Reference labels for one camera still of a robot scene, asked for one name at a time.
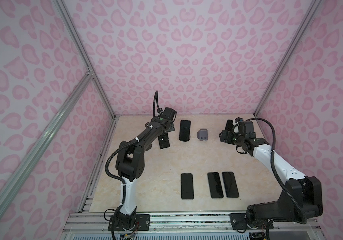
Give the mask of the grey round stand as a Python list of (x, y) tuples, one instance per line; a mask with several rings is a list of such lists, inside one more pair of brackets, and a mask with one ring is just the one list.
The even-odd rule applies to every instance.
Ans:
[(145, 151), (149, 151), (152, 148), (152, 144), (149, 144), (147, 146), (144, 146)]

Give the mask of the purple phone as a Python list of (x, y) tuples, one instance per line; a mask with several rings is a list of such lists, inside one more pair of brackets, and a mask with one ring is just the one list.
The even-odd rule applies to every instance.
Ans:
[(222, 177), (227, 198), (239, 198), (240, 194), (235, 174), (233, 172), (222, 172)]

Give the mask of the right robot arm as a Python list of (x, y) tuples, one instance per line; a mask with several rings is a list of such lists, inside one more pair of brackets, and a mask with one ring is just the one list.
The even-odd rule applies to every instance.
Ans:
[(263, 138), (254, 133), (241, 135), (223, 130), (220, 141), (242, 148), (245, 154), (261, 162), (274, 176), (282, 192), (276, 201), (249, 205), (246, 221), (250, 227), (268, 222), (295, 222), (306, 224), (308, 219), (323, 214), (322, 184), (291, 166)]

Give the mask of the teal phone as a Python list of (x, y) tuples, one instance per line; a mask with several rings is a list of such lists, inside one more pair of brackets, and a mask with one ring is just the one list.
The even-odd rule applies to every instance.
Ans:
[(194, 199), (194, 179), (191, 173), (181, 174), (181, 198), (182, 200)]
[(222, 199), (224, 197), (220, 175), (218, 172), (207, 173), (210, 195), (212, 199)]

